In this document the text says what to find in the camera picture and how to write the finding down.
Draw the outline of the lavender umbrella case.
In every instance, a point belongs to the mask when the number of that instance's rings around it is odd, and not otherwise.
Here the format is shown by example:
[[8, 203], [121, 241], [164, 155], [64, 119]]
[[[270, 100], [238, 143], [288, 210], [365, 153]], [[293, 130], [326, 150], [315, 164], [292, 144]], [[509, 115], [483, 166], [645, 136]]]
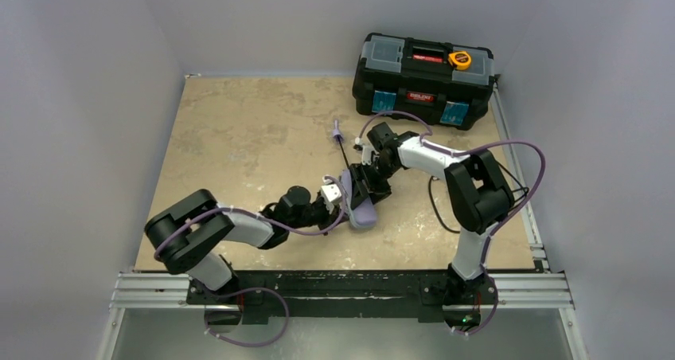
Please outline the lavender umbrella case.
[[344, 169], [339, 177], [347, 194], [347, 215], [353, 229], [371, 229], [377, 223], [377, 212], [369, 195], [359, 205], [353, 200], [357, 194], [356, 182], [348, 169]]

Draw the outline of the lavender folding umbrella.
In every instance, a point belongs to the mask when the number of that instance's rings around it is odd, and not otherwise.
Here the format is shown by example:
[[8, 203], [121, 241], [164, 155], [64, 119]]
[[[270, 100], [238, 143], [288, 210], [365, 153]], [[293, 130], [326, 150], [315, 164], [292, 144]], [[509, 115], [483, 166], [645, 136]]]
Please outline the lavender folding umbrella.
[[345, 148], [344, 148], [345, 138], [344, 138], [344, 135], [342, 134], [342, 132], [340, 130], [340, 123], [339, 123], [338, 119], [334, 119], [334, 121], [333, 121], [333, 129], [331, 131], [331, 139], [333, 140], [334, 143], [336, 143], [338, 145], [338, 147], [340, 149], [340, 152], [341, 152], [341, 156], [342, 156], [344, 164], [345, 164], [345, 168], [347, 170], [349, 170], [350, 169], [350, 162], [349, 162], [349, 159], [347, 157], [347, 154], [346, 154]]

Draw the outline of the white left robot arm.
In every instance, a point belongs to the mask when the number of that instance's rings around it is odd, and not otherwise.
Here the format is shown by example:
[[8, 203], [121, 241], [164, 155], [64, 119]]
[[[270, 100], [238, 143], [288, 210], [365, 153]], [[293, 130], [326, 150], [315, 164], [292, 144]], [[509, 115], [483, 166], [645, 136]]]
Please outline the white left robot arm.
[[206, 190], [197, 190], [152, 217], [144, 233], [154, 247], [154, 258], [172, 275], [187, 274], [217, 295], [239, 291], [232, 266], [214, 249], [222, 241], [269, 250], [285, 243], [292, 233], [326, 235], [345, 218], [349, 197], [336, 184], [323, 186], [317, 197], [302, 186], [292, 186], [277, 201], [257, 213], [217, 202]]

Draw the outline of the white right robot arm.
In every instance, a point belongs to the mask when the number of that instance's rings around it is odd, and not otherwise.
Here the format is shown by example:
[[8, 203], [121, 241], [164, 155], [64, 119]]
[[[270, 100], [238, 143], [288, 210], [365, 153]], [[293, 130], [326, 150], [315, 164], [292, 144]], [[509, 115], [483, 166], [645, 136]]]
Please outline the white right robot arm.
[[451, 274], [469, 282], [485, 272], [488, 236], [513, 207], [513, 192], [488, 150], [457, 151], [429, 142], [413, 131], [395, 133], [379, 123], [354, 140], [361, 162], [349, 166], [349, 212], [353, 225], [376, 221], [374, 206], [391, 193], [388, 180], [398, 170], [415, 169], [443, 181], [456, 221], [458, 248]]

